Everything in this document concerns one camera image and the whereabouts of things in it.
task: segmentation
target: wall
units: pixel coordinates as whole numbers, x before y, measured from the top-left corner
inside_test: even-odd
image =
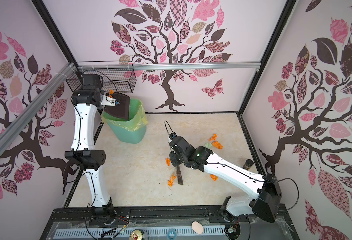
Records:
[[[260,61],[285,3],[44,2],[77,61],[135,64]],[[86,14],[79,18],[79,12]],[[68,19],[76,19],[77,27]],[[238,111],[253,74],[254,69],[137,71],[130,96],[141,99],[147,112]]]
[[[302,240],[352,239],[351,6],[299,1],[244,113]]]
[[[66,63],[29,0],[0,1],[0,134]],[[0,158],[0,239],[38,239],[63,205],[63,179],[75,174],[63,160],[74,129],[70,96],[62,85]]]

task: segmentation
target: crumpled orange paper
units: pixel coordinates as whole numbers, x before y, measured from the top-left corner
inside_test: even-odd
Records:
[[[223,149],[223,146],[220,144],[220,142],[214,141],[212,142],[212,145],[218,149]]]
[[[211,174],[211,177],[212,177],[212,180],[214,180],[214,181],[217,180],[217,176],[216,175]]]
[[[174,176],[174,175],[172,174],[171,180],[168,180],[168,186],[172,187],[172,185],[173,185],[173,180],[174,180],[175,178],[176,178],[176,176]]]
[[[210,139],[208,139],[208,141],[215,141],[217,138],[217,134],[214,134]]]
[[[112,98],[112,94],[114,93],[114,91],[111,89],[110,91],[109,91],[109,96],[108,97],[110,97],[110,98]]]

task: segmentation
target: green trash bin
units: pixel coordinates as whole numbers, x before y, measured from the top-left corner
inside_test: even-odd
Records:
[[[131,98],[129,102],[128,120],[116,118],[103,112],[102,122],[108,124],[121,142],[127,143],[141,142],[147,130],[146,124],[148,124],[143,103],[135,98]]]

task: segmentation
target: silver metal bar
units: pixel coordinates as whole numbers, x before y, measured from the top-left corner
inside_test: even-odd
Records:
[[[100,62],[81,63],[78,69],[122,68],[124,65],[99,65]],[[135,64],[135,70],[173,70],[173,69],[218,69],[218,68],[259,68],[260,62],[227,62],[227,63],[167,63],[167,64]]]
[[[67,79],[73,73],[75,67],[73,63],[68,63],[64,66],[60,72],[54,76],[52,80],[46,85],[41,93],[32,100],[32,102],[24,109],[24,111],[6,128],[6,130],[0,135],[0,156],[10,146],[10,144],[16,139],[19,133],[29,123],[29,121],[35,116],[39,109],[48,101],[50,96],[57,90],[60,84]]]

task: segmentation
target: blue tape roll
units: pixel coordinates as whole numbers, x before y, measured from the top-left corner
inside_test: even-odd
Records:
[[[173,233],[173,234],[174,234],[174,237],[173,237],[173,238],[171,238],[171,237],[169,236],[170,233]],[[174,230],[174,229],[169,229],[168,232],[167,232],[167,238],[168,238],[168,240],[175,240],[176,237],[177,237],[176,230]]]

